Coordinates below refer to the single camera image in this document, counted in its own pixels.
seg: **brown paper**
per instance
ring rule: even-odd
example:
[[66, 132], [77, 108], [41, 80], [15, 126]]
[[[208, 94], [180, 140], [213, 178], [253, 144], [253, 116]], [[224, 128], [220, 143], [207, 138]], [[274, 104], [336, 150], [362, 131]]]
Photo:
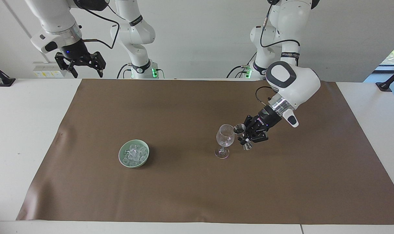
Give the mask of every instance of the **brown paper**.
[[[262, 85], [83, 80], [17, 220], [393, 225], [394, 185], [335, 83], [295, 111], [299, 127], [214, 156], [222, 124], [261, 110]], [[118, 160], [131, 139], [150, 147], [139, 169]]]

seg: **metal jigger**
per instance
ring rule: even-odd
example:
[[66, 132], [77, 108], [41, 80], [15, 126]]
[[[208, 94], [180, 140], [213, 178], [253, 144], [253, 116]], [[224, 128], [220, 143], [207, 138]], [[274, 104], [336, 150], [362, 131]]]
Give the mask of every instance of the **metal jigger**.
[[[233, 127], [233, 132], [237, 135], [237, 139], [241, 141], [244, 136], [245, 136], [245, 131], [246, 131], [246, 126], [244, 124], [237, 124], [236, 126]], [[252, 143], [247, 142], [245, 145], [243, 145], [244, 150], [251, 150], [252, 149]]]

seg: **bowl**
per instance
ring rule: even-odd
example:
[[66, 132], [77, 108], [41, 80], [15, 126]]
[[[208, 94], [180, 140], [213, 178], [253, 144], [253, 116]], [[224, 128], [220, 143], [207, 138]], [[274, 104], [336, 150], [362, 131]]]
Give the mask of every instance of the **bowl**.
[[[130, 166], [128, 166], [128, 165], [126, 165], [126, 164], [124, 164], [124, 163], [122, 162], [123, 158], [125, 157], [125, 150], [129, 150], [129, 147], [130, 147], [131, 145], [144, 146], [144, 147], [148, 150], [148, 153], [146, 154], [145, 161], [143, 161], [143, 162], [142, 162], [142, 161], [138, 161], [138, 162], [133, 163], [133, 165], [130, 164]], [[149, 147], [148, 147], [148, 145], [147, 145], [144, 141], [141, 141], [141, 140], [138, 140], [138, 139], [131, 140], [131, 141], [126, 142], [126, 143], [120, 148], [118, 157], [119, 157], [120, 163], [121, 163], [123, 166], [126, 166], [126, 167], [128, 167], [128, 168], [138, 168], [138, 167], [142, 166], [143, 164], [145, 164], [146, 161], [148, 160], [148, 157], [149, 157]]]

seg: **green led light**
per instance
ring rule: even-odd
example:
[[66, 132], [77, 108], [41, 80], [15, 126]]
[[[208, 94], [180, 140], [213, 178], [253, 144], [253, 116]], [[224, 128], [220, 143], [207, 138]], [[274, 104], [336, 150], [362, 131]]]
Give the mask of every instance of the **green led light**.
[[250, 79], [251, 75], [252, 75], [252, 69], [248, 69], [248, 71], [246, 71], [246, 78]]
[[158, 76], [158, 71], [155, 70], [154, 68], [152, 68], [152, 76], [154, 76], [154, 78]]

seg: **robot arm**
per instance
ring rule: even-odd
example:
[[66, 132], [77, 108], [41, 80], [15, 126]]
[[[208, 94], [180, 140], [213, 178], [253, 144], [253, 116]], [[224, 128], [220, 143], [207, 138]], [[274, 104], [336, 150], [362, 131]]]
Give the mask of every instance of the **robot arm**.
[[32, 13], [39, 19], [42, 30], [31, 38], [32, 44], [41, 52], [48, 53], [59, 48], [55, 56], [62, 70], [70, 71], [75, 78], [74, 66], [94, 68], [100, 77], [106, 62], [100, 52], [90, 54], [87, 50], [80, 26], [70, 13], [71, 7], [88, 10], [103, 10], [109, 0], [25, 0]]
[[268, 66], [275, 58], [274, 50], [265, 47], [266, 45], [277, 43], [275, 46], [282, 47], [281, 61], [297, 65], [299, 44], [295, 41], [301, 39], [310, 11], [319, 0], [270, 0], [269, 2], [272, 6], [267, 18], [272, 26], [256, 26], [251, 31], [251, 41], [257, 48], [255, 61], [251, 63], [252, 77], [261, 80], [264, 79]]
[[[255, 61], [251, 69], [261, 79], [266, 79], [274, 95], [258, 115], [248, 115], [244, 121], [246, 127], [240, 144], [246, 145], [252, 142], [262, 142], [268, 139], [268, 130], [284, 118], [291, 126], [299, 125], [294, 115], [301, 104], [310, 99], [320, 88], [318, 75], [310, 68], [299, 68], [298, 65], [298, 41], [304, 30], [310, 9], [315, 7], [319, 0], [310, 2], [306, 0], [269, 0], [274, 2], [271, 8], [271, 24], [276, 27], [255, 27], [251, 32], [251, 40], [258, 48]], [[282, 46], [281, 60], [273, 62], [274, 51], [270, 47], [261, 46], [278, 43], [282, 40], [290, 40], [279, 43]]]
[[[145, 22], [139, 12], [136, 0], [115, 0], [120, 17], [128, 24], [121, 24], [118, 42], [129, 54], [132, 77], [136, 79], [158, 78], [158, 66], [149, 59], [148, 53], [142, 45], [151, 44], [155, 40], [154, 29]], [[114, 37], [116, 28], [112, 27], [111, 35]]]

